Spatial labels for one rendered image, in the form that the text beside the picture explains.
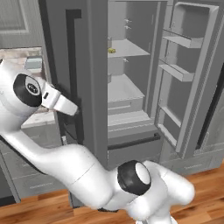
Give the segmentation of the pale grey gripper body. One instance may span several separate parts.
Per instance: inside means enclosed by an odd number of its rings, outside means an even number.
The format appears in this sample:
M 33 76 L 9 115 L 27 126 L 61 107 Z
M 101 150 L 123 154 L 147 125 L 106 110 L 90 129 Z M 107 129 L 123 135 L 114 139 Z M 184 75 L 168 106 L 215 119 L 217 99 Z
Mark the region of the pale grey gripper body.
M 77 105 L 72 101 L 68 100 L 63 94 L 59 96 L 53 108 L 56 111 L 59 111 L 69 116 L 74 116 L 75 113 L 78 111 Z

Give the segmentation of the closed grey fridge door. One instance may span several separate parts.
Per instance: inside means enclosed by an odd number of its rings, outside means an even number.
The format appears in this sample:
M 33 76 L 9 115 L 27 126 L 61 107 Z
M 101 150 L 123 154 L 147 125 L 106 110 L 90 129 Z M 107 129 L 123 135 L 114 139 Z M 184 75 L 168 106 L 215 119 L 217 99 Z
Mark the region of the closed grey fridge door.
M 84 141 L 103 166 L 108 165 L 108 1 L 38 0 L 52 84 L 69 100 L 70 76 L 66 10 L 81 10 L 74 20 L 78 94 Z M 59 132 L 75 140 L 74 116 L 57 114 Z

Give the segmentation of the grey fridge shelf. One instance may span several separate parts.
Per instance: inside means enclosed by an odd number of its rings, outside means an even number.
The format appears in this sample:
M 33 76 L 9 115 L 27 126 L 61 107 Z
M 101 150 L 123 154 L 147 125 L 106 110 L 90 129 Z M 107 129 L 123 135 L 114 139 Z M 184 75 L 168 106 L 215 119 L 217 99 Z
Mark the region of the grey fridge shelf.
M 135 45 L 128 39 L 113 40 L 112 47 L 115 49 L 114 53 L 108 53 L 109 58 L 120 58 L 130 56 L 149 55 L 144 49 Z
M 108 84 L 108 102 L 143 97 L 144 94 L 126 74 L 111 77 L 111 82 Z

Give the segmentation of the grey fridge crisper drawer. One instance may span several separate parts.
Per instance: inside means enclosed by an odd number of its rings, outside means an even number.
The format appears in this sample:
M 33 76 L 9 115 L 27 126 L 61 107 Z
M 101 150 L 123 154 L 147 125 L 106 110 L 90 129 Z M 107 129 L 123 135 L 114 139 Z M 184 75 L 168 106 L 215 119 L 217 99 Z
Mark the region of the grey fridge crisper drawer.
M 143 107 L 143 99 L 125 99 L 120 101 L 110 101 L 108 103 L 108 115 L 117 115 L 141 110 Z

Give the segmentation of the grey fridge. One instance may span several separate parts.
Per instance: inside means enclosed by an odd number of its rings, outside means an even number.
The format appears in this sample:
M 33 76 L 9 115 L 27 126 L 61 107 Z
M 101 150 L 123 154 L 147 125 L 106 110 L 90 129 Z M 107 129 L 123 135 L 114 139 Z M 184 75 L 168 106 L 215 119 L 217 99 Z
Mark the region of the grey fridge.
M 38 0 L 60 134 L 114 168 L 187 175 L 224 158 L 224 0 Z

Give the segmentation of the open grey fridge door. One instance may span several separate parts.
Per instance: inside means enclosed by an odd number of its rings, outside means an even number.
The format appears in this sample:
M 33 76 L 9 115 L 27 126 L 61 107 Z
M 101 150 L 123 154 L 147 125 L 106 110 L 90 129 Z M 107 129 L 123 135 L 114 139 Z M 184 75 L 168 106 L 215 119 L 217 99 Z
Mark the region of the open grey fridge door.
M 177 0 L 163 43 L 155 125 L 180 158 L 189 158 L 222 66 L 224 0 Z

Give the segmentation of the pale blue box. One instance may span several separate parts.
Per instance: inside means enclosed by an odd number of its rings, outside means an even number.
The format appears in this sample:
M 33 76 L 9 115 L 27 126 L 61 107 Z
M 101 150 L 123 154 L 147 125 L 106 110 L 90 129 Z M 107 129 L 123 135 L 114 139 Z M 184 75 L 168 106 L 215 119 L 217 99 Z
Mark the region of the pale blue box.
M 24 64 L 25 69 L 41 69 L 42 68 L 41 56 L 29 56 Z

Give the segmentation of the grey freezer drawer front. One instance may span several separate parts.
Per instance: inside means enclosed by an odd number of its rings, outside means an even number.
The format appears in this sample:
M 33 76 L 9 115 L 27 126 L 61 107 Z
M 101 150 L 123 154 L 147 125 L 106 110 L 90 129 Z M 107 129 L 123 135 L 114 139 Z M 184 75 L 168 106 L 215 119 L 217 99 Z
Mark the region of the grey freezer drawer front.
M 124 143 L 131 142 L 134 140 L 152 137 L 155 133 L 141 135 L 139 138 L 134 137 L 130 139 L 129 136 L 125 137 Z M 140 143 L 138 145 L 121 148 L 117 150 L 108 150 L 108 168 L 115 168 L 117 165 L 128 162 L 130 160 L 144 161 L 149 159 L 150 161 L 157 162 L 160 157 L 162 150 L 163 138 L 161 137 L 157 141 L 149 143 Z

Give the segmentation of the grey door shelf bin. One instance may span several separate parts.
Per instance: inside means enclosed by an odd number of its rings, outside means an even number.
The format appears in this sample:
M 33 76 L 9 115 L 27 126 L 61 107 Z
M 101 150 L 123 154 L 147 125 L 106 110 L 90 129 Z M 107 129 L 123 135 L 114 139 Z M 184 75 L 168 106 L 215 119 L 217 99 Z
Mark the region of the grey door shelf bin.
M 166 29 L 163 29 L 163 38 L 172 43 L 189 49 L 200 49 L 204 40 L 203 38 L 187 37 L 185 35 Z
M 157 126 L 170 143 L 176 147 L 179 140 L 181 121 L 172 113 L 172 111 L 159 100 Z
M 179 81 L 182 82 L 193 81 L 194 73 L 189 73 L 188 71 L 186 71 L 185 69 L 183 69 L 178 65 L 169 64 L 167 62 L 164 62 L 163 60 L 160 60 L 159 67 Z

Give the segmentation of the grey wall cupboard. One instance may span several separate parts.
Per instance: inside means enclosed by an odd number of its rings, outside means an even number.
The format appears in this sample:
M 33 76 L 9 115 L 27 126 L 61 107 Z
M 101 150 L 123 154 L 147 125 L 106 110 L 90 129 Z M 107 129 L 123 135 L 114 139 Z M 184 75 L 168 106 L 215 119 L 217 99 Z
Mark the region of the grey wall cupboard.
M 38 0 L 0 0 L 0 48 L 42 46 Z

